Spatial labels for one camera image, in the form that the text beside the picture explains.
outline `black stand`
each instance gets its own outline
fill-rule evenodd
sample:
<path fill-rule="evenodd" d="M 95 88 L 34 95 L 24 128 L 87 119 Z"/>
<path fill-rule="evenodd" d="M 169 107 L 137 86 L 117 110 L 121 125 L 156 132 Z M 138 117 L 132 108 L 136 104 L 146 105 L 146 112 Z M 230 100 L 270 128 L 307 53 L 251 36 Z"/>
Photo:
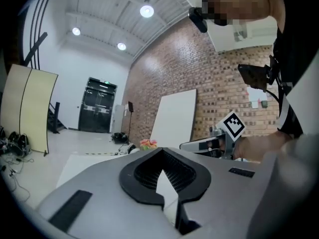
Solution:
<path fill-rule="evenodd" d="M 131 120 L 132 120 L 132 112 L 131 112 L 131 117 L 130 117 L 130 125 L 129 125 L 129 136 L 126 142 L 123 143 L 123 145 L 119 148 L 119 151 L 121 151 L 121 148 L 123 146 L 129 145 L 130 144 L 130 131 L 131 131 Z"/>

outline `black door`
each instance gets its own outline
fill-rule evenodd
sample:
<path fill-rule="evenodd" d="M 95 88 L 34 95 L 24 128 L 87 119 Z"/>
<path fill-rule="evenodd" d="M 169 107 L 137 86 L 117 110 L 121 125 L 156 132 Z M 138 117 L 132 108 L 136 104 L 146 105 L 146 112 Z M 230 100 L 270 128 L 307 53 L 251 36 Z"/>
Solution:
<path fill-rule="evenodd" d="M 115 86 L 89 81 L 84 93 L 79 130 L 109 133 Z"/>

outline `person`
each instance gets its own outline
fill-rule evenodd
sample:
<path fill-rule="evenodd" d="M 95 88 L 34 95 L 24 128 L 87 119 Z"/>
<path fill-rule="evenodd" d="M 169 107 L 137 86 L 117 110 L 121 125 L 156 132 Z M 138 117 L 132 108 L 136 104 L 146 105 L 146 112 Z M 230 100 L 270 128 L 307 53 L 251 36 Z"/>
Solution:
<path fill-rule="evenodd" d="M 270 135 L 241 137 L 236 143 L 234 159 L 261 161 L 268 151 L 280 149 L 286 142 L 300 137 L 303 131 L 286 96 L 296 85 L 314 58 L 318 46 L 317 27 L 313 19 L 316 0 L 207 0 L 208 13 L 218 13 L 223 20 L 253 21 L 273 17 L 278 26 L 274 57 L 280 66 L 279 127 Z"/>

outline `flowers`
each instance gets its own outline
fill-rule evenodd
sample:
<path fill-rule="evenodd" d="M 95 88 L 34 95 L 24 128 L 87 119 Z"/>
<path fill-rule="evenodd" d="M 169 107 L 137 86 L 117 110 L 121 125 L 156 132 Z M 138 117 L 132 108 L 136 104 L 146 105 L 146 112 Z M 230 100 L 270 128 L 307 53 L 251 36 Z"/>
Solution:
<path fill-rule="evenodd" d="M 155 149 L 157 148 L 157 143 L 155 140 L 144 139 L 140 141 L 141 150 Z"/>

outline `ceiling light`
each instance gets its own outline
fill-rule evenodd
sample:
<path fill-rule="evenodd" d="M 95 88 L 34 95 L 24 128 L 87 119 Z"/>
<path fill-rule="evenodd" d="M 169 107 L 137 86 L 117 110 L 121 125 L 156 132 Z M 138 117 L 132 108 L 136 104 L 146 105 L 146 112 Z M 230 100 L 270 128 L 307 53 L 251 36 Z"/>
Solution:
<path fill-rule="evenodd" d="M 120 42 L 120 43 L 118 43 L 118 48 L 120 50 L 126 50 L 126 45 L 124 43 Z"/>
<path fill-rule="evenodd" d="M 80 34 L 81 34 L 81 31 L 80 31 L 80 29 L 78 29 L 77 27 L 75 27 L 75 28 L 72 29 L 72 33 L 75 34 L 75 35 L 80 35 Z"/>
<path fill-rule="evenodd" d="M 154 9 L 153 9 L 153 7 L 150 6 L 150 5 L 142 6 L 142 8 L 140 9 L 140 14 L 141 14 L 144 18 L 152 17 L 153 14 L 154 14 Z"/>

